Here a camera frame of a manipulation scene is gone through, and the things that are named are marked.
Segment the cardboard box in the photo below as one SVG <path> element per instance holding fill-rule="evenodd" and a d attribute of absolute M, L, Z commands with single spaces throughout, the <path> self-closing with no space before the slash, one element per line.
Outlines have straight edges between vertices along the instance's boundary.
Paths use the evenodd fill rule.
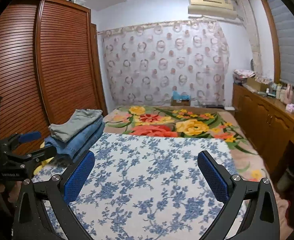
<path fill-rule="evenodd" d="M 173 97 L 171 98 L 171 106 L 190 106 L 190 101 L 189 100 L 181 100 L 179 103 L 173 99 Z"/>
<path fill-rule="evenodd" d="M 248 78 L 246 84 L 249 85 L 251 88 L 261 92 L 266 92 L 266 89 L 269 88 L 269 85 L 265 85 L 255 81 L 255 77 Z"/>

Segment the folded gray shirt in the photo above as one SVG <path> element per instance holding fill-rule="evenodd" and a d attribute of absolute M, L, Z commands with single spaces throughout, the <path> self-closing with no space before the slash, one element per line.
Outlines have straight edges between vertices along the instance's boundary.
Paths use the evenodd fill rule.
<path fill-rule="evenodd" d="M 101 116 L 102 110 L 76 109 L 70 119 L 64 124 L 51 124 L 48 128 L 52 138 L 67 142 L 83 128 L 93 123 Z"/>

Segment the floral bedspread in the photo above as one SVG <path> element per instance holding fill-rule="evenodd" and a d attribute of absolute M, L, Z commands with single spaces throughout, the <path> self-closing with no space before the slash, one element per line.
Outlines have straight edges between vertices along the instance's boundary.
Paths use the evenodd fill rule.
<path fill-rule="evenodd" d="M 90 150 L 95 166 L 69 206 L 97 240 L 199 239 L 223 204 L 197 166 L 198 153 L 207 150 L 236 173 L 227 144 L 218 139 L 103 133 Z M 65 168 L 52 161 L 33 181 L 48 180 Z M 45 205 L 55 230 L 66 238 L 49 203 Z M 229 237 L 237 232 L 245 209 L 243 204 Z"/>
<path fill-rule="evenodd" d="M 229 148 L 237 173 L 245 180 L 269 178 L 263 159 L 245 138 L 235 118 L 220 109 L 196 107 L 124 106 L 104 118 L 104 132 L 157 137 L 217 138 Z M 281 239 L 292 229 L 285 212 L 288 202 L 274 191 L 281 223 Z"/>

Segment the wardrobe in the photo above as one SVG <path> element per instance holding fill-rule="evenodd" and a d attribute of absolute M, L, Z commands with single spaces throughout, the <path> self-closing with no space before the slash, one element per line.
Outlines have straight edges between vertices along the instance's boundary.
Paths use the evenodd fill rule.
<path fill-rule="evenodd" d="M 13 0 L 0 16 L 0 139 L 38 130 L 75 109 L 107 114 L 90 9 L 66 0 Z"/>

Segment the sheer floral curtain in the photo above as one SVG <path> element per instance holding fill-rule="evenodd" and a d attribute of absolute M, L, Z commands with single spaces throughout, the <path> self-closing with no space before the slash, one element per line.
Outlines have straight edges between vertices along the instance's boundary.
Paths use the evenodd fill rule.
<path fill-rule="evenodd" d="M 164 22 L 103 32 L 116 106 L 169 105 L 172 92 L 223 104 L 229 49 L 215 20 Z"/>

